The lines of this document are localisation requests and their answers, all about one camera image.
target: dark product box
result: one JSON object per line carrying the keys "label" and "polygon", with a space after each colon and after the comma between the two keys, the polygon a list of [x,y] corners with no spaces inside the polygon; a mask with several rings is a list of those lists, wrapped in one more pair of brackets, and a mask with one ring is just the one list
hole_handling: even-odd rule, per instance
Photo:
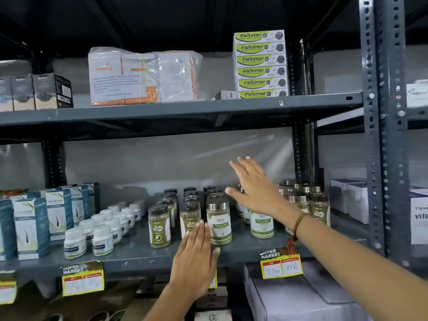
{"label": "dark product box", "polygon": [[10,76],[0,77],[0,112],[2,111],[13,111]]}
{"label": "dark product box", "polygon": [[33,75],[35,108],[72,108],[72,84],[55,73]]}
{"label": "dark product box", "polygon": [[31,74],[12,77],[13,110],[35,110],[33,77]]}

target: brown wrist band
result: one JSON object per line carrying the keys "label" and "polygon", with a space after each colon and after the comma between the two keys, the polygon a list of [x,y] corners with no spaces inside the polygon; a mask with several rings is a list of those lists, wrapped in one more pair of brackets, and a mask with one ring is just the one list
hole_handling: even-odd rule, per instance
{"label": "brown wrist band", "polygon": [[309,215],[309,214],[308,214],[308,213],[302,213],[302,214],[298,217],[298,219],[297,219],[297,221],[296,221],[296,224],[295,224],[295,225],[294,225],[294,227],[293,227],[293,237],[292,237],[292,239],[293,239],[293,241],[294,241],[294,242],[296,242],[296,241],[297,241],[297,235],[296,235],[297,227],[299,226],[300,221],[302,221],[302,218],[304,218],[306,215]]}

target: plastic sheet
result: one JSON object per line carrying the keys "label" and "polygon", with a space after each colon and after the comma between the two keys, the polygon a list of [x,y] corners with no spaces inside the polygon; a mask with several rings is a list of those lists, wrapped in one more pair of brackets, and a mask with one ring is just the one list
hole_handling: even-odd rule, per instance
{"label": "plastic sheet", "polygon": [[201,60],[192,51],[143,54],[94,47],[88,54],[91,103],[115,106],[195,100]]}

